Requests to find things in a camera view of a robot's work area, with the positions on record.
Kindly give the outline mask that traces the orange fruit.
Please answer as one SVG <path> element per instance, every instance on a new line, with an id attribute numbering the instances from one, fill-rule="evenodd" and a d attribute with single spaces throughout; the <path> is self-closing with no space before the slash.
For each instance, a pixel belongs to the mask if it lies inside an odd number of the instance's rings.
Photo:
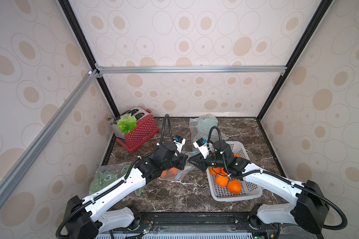
<path id="1" fill-rule="evenodd" d="M 221 175 L 221 168 L 209 167 L 208 170 L 211 175 Z"/>
<path id="2" fill-rule="evenodd" d="M 215 178 L 215 183 L 220 187 L 226 187 L 228 185 L 229 179 L 226 176 L 217 175 Z"/>
<path id="3" fill-rule="evenodd" d="M 242 191 L 242 185 L 240 183 L 240 181 L 238 180 L 231 180 L 228 182 L 228 191 L 231 193 L 231 194 L 240 194 L 241 191 Z"/>

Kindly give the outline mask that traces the aluminium rear cross bar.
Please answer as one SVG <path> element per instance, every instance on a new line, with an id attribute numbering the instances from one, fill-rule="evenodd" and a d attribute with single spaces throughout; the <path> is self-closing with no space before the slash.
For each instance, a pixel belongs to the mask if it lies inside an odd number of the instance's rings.
<path id="1" fill-rule="evenodd" d="M 103 67 L 98 71 L 101 74 L 185 74 L 185 73 L 284 73 L 286 66 L 163 66 L 163 67 Z"/>

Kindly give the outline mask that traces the black left corner post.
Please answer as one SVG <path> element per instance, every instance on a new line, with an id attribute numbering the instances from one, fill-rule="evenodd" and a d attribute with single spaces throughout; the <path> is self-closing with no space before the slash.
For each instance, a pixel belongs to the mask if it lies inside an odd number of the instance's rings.
<path id="1" fill-rule="evenodd" d="M 90 69 L 97 70 L 97 67 L 96 67 L 97 61 L 95 60 L 92 50 L 90 49 L 89 43 L 88 43 L 86 37 L 84 36 L 84 33 L 80 26 L 80 23 L 78 22 L 77 17 L 73 11 L 72 5 L 67 0 L 58 0 L 57 2 L 59 4 L 59 6 L 61 7 L 62 12 L 64 13 L 64 15 L 67 19 L 67 22 L 69 23 L 69 25 L 74 33 L 74 36 L 80 46 L 80 49 L 84 53 L 84 56 L 85 56 L 87 62 L 89 63 Z M 102 93 L 105 96 L 105 99 L 106 99 L 110 109 L 113 112 L 113 115 L 115 117 L 118 117 L 120 115 L 120 113 L 116 107 L 113 97 L 111 96 L 111 92 L 106 84 L 104 77 L 99 76 L 96 79 L 97 79 L 97 82 L 100 86 Z"/>

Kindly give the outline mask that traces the red polka-dot toaster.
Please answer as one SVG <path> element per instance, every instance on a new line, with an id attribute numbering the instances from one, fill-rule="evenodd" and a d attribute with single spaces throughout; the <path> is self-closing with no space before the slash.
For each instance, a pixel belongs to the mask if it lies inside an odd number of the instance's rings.
<path id="1" fill-rule="evenodd" d="M 132 119 L 133 117 L 136 119 L 136 126 L 129 132 L 122 132 L 118 127 L 118 123 L 123 115 L 127 115 L 127 117 L 124 117 L 125 119 Z M 152 111 L 141 107 L 127 110 L 118 117 L 108 118 L 108 121 L 112 125 L 117 138 L 116 141 L 128 152 L 136 151 L 159 131 Z"/>

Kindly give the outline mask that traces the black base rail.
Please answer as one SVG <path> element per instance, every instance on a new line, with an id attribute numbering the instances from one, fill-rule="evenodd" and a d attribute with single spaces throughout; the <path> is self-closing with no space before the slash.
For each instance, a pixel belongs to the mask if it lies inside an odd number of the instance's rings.
<path id="1" fill-rule="evenodd" d="M 247 232 L 266 239 L 275 239 L 281 229 L 279 224 L 260 223 L 250 212 L 153 212 L 141 213 L 137 229 L 117 228 L 112 233 L 140 234 L 148 226 L 152 226 L 149 235 Z"/>

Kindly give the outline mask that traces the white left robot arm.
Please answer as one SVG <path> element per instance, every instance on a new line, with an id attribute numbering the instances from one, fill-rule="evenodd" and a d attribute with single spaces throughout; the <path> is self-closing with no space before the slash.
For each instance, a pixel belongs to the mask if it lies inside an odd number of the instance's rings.
<path id="1" fill-rule="evenodd" d="M 184 138 L 158 143 L 157 149 L 144 157 L 139 156 L 115 182 L 83 199 L 72 197 L 55 236 L 58 239 L 94 239 L 102 232 L 133 225 L 138 218 L 136 211 L 128 207 L 116 212 L 109 212 L 109 209 L 159 178 L 164 171 L 183 170 L 188 158 L 181 152 L 184 144 Z"/>

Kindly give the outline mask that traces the black corner frame post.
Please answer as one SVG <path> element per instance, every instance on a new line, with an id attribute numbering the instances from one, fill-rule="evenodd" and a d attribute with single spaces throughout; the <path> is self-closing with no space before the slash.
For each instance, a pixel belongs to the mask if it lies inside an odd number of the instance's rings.
<path id="1" fill-rule="evenodd" d="M 310 39 L 312 38 L 313 34 L 317 30 L 320 22 L 324 18 L 326 12 L 328 11 L 329 7 L 333 3 L 332 0 L 323 0 L 318 5 L 317 10 L 312 15 L 311 20 L 308 22 L 308 25 L 305 29 L 305 31 L 302 34 L 301 39 L 299 40 L 298 44 L 296 45 L 296 48 L 294 49 L 293 53 L 291 54 L 290 59 L 288 60 L 286 64 L 286 71 L 280 75 L 278 80 L 276 81 L 275 86 L 273 87 L 272 91 L 270 92 L 270 95 L 268 96 L 264 106 L 262 107 L 259 115 L 257 116 L 257 122 L 260 123 L 267 111 L 269 110 L 272 102 L 274 101 L 275 97 L 277 96 L 278 92 L 281 90 L 284 82 L 286 81 L 288 75 L 293 70 L 295 64 L 297 63 L 299 57 L 301 56 L 302 52 L 305 50 L 307 44 L 309 43 Z"/>

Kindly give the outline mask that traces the aluminium left side bar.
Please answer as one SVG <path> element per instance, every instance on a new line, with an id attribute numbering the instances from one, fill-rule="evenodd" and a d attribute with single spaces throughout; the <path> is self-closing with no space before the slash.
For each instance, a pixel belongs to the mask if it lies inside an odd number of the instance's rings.
<path id="1" fill-rule="evenodd" d="M 69 113 L 81 99 L 89 85 L 97 78 L 99 71 L 92 69 L 85 78 L 78 84 L 71 95 L 66 99 L 62 106 L 56 111 L 48 124 L 39 133 L 35 140 L 21 155 L 19 160 L 9 170 L 7 175 L 0 182 L 0 210 L 14 192 L 16 187 L 27 174 L 31 166 L 38 159 L 41 152 L 49 143 L 51 138 L 63 124 Z"/>

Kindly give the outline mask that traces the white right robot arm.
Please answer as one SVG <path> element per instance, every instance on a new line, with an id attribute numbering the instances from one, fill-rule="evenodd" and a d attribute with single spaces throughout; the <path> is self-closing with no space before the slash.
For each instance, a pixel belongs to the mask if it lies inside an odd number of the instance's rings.
<path id="1" fill-rule="evenodd" d="M 312 234 L 320 234 L 325 228 L 326 217 L 333 205 L 315 182 L 303 183 L 264 170 L 250 161 L 243 144 L 238 141 L 207 142 L 201 138 L 193 146 L 199 153 L 189 162 L 198 169 L 227 169 L 230 180 L 255 184 L 286 200 L 286 204 L 258 208 L 256 217 L 264 224 L 296 224 Z"/>

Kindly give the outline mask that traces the green plastic lettuce leaf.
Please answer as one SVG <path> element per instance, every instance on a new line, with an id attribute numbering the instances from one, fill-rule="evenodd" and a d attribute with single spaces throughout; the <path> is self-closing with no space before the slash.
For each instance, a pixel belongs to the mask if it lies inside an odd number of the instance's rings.
<path id="1" fill-rule="evenodd" d="M 117 126 L 121 133 L 130 133 L 137 127 L 137 119 L 131 113 L 121 115 Z"/>

